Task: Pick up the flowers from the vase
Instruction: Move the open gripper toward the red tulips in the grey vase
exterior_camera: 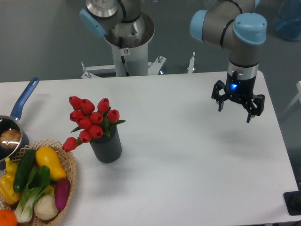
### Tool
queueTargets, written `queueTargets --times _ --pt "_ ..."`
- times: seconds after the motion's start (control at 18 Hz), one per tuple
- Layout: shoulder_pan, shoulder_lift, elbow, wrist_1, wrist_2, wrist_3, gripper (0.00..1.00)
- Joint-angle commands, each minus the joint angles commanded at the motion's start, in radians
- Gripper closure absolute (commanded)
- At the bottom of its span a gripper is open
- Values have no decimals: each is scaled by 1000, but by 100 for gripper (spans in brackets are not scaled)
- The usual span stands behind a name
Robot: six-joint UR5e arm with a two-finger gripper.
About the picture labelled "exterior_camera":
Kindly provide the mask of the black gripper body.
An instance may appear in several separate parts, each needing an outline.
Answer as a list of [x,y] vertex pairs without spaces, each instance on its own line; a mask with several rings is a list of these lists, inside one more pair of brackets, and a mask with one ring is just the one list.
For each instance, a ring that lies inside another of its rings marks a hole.
[[255,79],[256,77],[248,80],[233,80],[232,76],[228,73],[226,85],[223,88],[225,99],[239,104],[251,102]]

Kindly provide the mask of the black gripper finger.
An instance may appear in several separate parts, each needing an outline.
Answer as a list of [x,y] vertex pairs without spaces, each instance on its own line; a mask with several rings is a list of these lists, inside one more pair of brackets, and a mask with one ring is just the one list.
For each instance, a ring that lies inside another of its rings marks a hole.
[[226,94],[220,94],[220,91],[224,90],[225,84],[218,80],[213,87],[211,98],[216,101],[218,105],[218,111],[221,112],[223,110],[224,102],[226,101]]
[[260,95],[252,95],[242,100],[243,107],[247,110],[247,120],[249,123],[252,118],[255,116],[260,116],[264,110],[265,96],[263,94]]

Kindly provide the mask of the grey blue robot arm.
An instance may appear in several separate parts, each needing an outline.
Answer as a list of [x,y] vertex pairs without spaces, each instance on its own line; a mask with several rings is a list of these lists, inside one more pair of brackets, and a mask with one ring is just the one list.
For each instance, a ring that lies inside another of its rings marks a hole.
[[[264,95],[253,88],[266,40],[267,21],[253,12],[257,0],[222,0],[213,11],[199,10],[190,22],[193,38],[230,52],[226,82],[212,92],[219,109],[230,100],[242,105],[251,119],[261,115]],[[118,77],[149,75],[148,44],[154,35],[151,18],[138,0],[88,0],[79,12],[84,26],[110,44]]]

